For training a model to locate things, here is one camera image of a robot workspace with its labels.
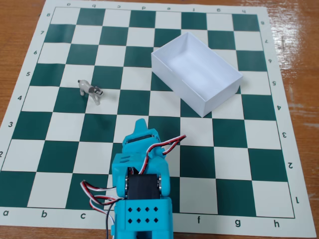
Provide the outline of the teal pointed gripper finger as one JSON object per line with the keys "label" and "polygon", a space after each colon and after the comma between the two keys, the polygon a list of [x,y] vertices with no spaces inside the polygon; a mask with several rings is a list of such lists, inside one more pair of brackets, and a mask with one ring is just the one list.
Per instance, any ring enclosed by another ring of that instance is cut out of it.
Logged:
{"label": "teal pointed gripper finger", "polygon": [[151,132],[148,130],[145,119],[138,119],[136,121],[134,135],[137,135],[137,136],[151,135]]}

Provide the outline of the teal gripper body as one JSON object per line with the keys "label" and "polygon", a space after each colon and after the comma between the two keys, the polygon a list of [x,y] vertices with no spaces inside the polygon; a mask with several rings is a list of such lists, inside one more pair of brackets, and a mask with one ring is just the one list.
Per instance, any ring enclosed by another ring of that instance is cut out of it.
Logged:
{"label": "teal gripper body", "polygon": [[135,128],[123,141],[122,159],[127,160],[134,153],[145,153],[155,143],[160,142],[160,136],[155,129]]}

